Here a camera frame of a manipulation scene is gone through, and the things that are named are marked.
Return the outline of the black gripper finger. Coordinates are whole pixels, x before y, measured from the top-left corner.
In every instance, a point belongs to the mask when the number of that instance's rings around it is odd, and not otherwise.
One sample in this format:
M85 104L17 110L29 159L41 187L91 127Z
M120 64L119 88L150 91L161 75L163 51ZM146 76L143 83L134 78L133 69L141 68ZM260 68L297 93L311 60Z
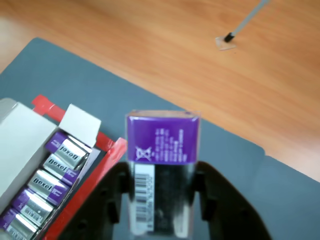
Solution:
M67 226L60 240L111 240L120 222L122 196L129 192L129 167L117 163L102 178Z
M193 187L210 240L270 240L262 218L250 202L209 163L196 164Z

